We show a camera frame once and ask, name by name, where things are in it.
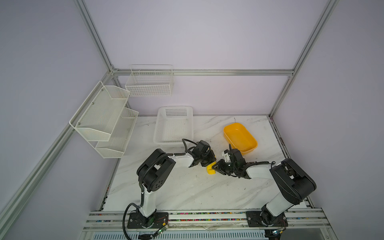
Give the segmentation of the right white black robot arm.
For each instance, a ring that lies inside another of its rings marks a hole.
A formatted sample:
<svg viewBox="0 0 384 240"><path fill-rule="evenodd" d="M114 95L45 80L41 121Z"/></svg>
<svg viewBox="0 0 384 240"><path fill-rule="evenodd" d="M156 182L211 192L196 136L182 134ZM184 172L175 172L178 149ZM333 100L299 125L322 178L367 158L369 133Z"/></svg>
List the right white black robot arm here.
<svg viewBox="0 0 384 240"><path fill-rule="evenodd" d="M292 159L276 162L246 162L241 152L229 149L212 166L222 175L243 179L275 181L279 193L266 203L255 218L257 224L271 227L283 218L284 212L299 205L317 188L315 181Z"/></svg>

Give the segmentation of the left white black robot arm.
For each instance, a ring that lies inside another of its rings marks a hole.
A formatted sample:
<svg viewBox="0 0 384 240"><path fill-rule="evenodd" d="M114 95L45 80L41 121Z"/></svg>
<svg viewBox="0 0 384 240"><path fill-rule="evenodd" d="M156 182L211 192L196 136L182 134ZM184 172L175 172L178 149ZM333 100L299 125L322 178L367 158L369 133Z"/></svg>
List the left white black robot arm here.
<svg viewBox="0 0 384 240"><path fill-rule="evenodd" d="M191 168L197 165L206 167L216 161L211 146L201 140L193 142L182 139L184 151L181 153L166 153L162 149L154 150L137 170L141 203L139 213L149 218L156 212L156 195L166 182L174 168Z"/></svg>

